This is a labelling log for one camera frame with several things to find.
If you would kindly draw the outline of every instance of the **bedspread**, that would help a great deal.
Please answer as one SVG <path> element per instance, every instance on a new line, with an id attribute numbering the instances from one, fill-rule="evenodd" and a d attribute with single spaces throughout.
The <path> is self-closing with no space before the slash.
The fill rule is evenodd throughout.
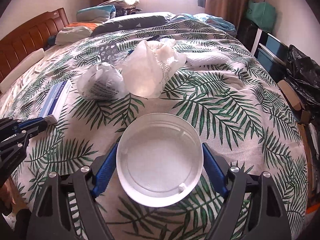
<path id="1" fill-rule="evenodd" d="M 174 48 L 179 52 L 218 49 L 230 60 L 223 65 L 179 69 L 160 98 L 128 94 L 106 102 L 79 96 L 76 80 L 100 61 L 99 45 L 117 42 L 119 51 L 130 51 L 155 35 L 176 39 Z M 269 74 L 232 36 L 186 19 L 84 39 L 62 47 L 17 80 L 0 98 L 0 116 L 35 117 L 50 87 L 67 79 L 72 89 L 59 122 L 30 140 L 27 158 L 12 175 L 31 208 L 49 172 L 70 174 L 90 164 L 119 140 L 133 120 L 163 112 L 190 122 L 201 141 L 230 165 L 256 175 L 270 171 L 282 195 L 292 236 L 299 233 L 307 204 L 307 168 L 296 122 Z M 172 206 L 148 208 L 135 203 L 125 194 L 116 172 L 97 200 L 116 240 L 203 239 L 223 201 L 204 170 L 196 188 Z M 244 199 L 234 237 L 241 233 L 249 201 L 249 197 Z M 84 234 L 74 195 L 70 203 L 77 233 Z"/>

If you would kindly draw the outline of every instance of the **teal bag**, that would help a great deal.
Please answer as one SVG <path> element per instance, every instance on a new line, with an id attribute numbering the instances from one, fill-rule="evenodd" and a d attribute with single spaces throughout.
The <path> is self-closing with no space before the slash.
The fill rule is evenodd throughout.
<path id="1" fill-rule="evenodd" d="M 255 3 L 250 0 L 246 17 L 260 29 L 271 33 L 276 22 L 276 9 L 267 2 Z"/>

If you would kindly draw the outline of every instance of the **white round container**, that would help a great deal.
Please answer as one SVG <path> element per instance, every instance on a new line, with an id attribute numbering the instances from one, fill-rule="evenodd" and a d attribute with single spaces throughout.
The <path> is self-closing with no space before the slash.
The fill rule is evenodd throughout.
<path id="1" fill-rule="evenodd" d="M 201 141 L 184 119 L 147 114 L 124 131 L 116 166 L 120 183 L 133 200 L 149 207 L 169 206 L 187 196 L 200 179 Z"/>

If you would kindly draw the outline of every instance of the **white towel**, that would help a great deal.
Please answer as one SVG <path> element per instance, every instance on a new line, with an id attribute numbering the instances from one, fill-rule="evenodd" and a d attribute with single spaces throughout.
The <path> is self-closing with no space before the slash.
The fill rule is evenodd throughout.
<path id="1" fill-rule="evenodd" d="M 227 63 L 229 58 L 217 51 L 210 52 L 184 52 L 191 67 L 204 65 L 221 65 Z"/>

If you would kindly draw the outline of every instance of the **wall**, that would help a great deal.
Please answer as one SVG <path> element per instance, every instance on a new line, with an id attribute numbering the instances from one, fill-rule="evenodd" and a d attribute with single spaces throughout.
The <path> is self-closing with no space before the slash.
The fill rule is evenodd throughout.
<path id="1" fill-rule="evenodd" d="M 171 12 L 174 14 L 203 13 L 204 8 L 198 6 L 198 0 L 140 0 L 138 8 L 141 12 Z"/>
<path id="2" fill-rule="evenodd" d="M 90 6 L 89 0 L 12 0 L 0 18 L 0 39 L 24 22 L 46 11 L 64 7 L 69 22 L 76 12 Z"/>
<path id="3" fill-rule="evenodd" d="M 320 24 L 305 0 L 266 0 L 276 8 L 273 31 L 286 45 L 293 44 L 320 64 Z"/>

